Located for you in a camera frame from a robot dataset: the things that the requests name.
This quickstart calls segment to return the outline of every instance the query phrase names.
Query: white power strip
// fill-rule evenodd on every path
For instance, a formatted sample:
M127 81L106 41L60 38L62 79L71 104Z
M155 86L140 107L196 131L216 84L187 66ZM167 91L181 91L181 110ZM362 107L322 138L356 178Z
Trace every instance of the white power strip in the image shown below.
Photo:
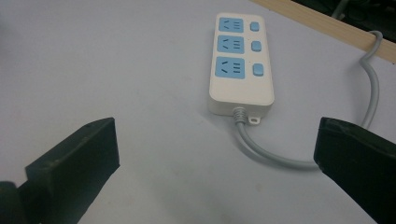
M209 96L212 113L232 116L244 107L250 124L259 124L270 109L275 97L262 17L217 16Z

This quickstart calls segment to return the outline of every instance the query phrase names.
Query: cable strain relief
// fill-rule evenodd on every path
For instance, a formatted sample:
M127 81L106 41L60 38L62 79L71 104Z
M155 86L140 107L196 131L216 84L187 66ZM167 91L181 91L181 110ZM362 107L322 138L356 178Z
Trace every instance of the cable strain relief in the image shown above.
M235 124L248 122L248 113L244 107L236 107L233 109L233 120Z

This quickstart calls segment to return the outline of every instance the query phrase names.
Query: table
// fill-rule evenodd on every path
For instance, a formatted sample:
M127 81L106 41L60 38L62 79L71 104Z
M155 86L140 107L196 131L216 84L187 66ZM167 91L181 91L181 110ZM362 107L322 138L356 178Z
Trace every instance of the table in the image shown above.
M214 22L258 14L276 101L248 128L311 160L321 117L359 123L364 52L246 0L6 1L0 8L0 179L85 123L114 117L120 168L79 223L374 223L329 177L252 160L233 119L207 110ZM396 66L373 58L371 131L396 142Z

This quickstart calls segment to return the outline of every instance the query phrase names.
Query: wooden strip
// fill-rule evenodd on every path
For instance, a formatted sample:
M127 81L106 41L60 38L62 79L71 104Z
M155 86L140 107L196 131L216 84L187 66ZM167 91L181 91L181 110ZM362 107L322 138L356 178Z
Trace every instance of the wooden strip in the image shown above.
M252 0L283 16L302 23L312 29L330 35L348 45L367 51L375 42L375 36L332 17L326 16L308 7L290 0ZM396 44L383 40L376 55L396 63Z

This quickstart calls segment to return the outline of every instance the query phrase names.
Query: blue electrical outlet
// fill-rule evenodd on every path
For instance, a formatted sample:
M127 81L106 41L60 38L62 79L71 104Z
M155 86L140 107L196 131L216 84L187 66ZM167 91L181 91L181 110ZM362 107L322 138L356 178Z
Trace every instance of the blue electrical outlet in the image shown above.
M243 54L245 52L244 37L234 35L219 35L218 51Z
M236 18L220 18L219 30L223 32L244 32L244 21Z
M245 78L245 60L242 58L217 57L217 77Z

